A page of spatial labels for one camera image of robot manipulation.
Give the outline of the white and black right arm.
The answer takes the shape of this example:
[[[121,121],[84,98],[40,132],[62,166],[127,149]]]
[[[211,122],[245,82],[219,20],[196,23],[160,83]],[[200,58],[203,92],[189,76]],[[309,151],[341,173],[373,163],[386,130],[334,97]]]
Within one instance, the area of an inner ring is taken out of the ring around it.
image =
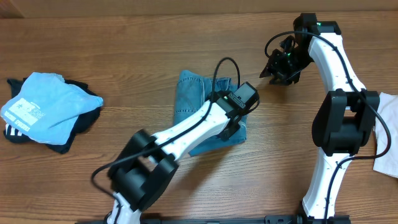
[[[319,21],[314,13],[302,13],[294,29],[267,55],[260,76],[271,85],[297,83],[301,72],[314,63],[326,97],[312,123],[312,139],[318,147],[317,163],[308,191],[296,215],[268,215],[267,223],[350,223],[349,216],[335,214],[335,202],[346,170],[369,140],[379,106],[379,95],[359,81],[343,48],[335,21]]]

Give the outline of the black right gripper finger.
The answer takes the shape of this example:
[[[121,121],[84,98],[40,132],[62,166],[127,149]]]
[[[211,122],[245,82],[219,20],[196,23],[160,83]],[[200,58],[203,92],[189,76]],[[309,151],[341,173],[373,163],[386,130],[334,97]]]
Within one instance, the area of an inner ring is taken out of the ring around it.
[[[278,77],[273,77],[270,81],[269,81],[270,85],[291,85],[292,81],[288,80],[288,79],[280,79]]]
[[[263,69],[263,71],[260,73],[259,78],[270,77],[273,76],[273,74],[274,74],[273,65],[267,64]]]

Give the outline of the blue denim jeans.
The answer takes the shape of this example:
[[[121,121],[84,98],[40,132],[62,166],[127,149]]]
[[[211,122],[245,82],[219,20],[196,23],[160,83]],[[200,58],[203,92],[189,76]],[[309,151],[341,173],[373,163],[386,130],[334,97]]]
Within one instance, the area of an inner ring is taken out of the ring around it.
[[[174,125],[185,120],[201,108],[206,101],[206,97],[211,93],[212,83],[212,78],[197,75],[189,70],[181,71],[176,86]],[[239,122],[240,128],[228,140],[223,141],[218,136],[212,136],[192,149],[189,155],[193,157],[245,142],[247,139],[246,121],[247,117],[242,117]]]

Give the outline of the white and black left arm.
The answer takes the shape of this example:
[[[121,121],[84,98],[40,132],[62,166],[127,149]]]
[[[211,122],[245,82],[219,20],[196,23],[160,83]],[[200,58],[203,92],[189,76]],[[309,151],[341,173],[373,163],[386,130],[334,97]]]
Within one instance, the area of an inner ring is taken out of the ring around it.
[[[135,133],[108,171],[115,201],[106,222],[139,223],[141,213],[166,190],[178,160],[213,136],[228,140],[258,100],[246,82],[236,91],[213,93],[197,112],[165,131]]]

